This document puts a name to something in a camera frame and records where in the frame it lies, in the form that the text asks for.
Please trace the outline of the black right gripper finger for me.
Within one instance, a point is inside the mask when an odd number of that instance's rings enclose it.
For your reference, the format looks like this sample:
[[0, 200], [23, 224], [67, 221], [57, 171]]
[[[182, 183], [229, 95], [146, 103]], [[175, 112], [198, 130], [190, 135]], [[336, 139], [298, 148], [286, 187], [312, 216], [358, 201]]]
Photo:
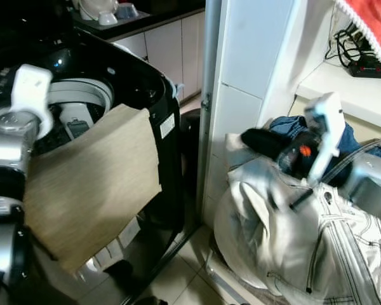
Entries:
[[250, 128], [241, 133], [242, 142], [251, 149], [282, 149], [284, 136], [270, 130]]
[[269, 159], [277, 159], [283, 150], [283, 145], [278, 142], [246, 142], [245, 145], [255, 154], [264, 155]]

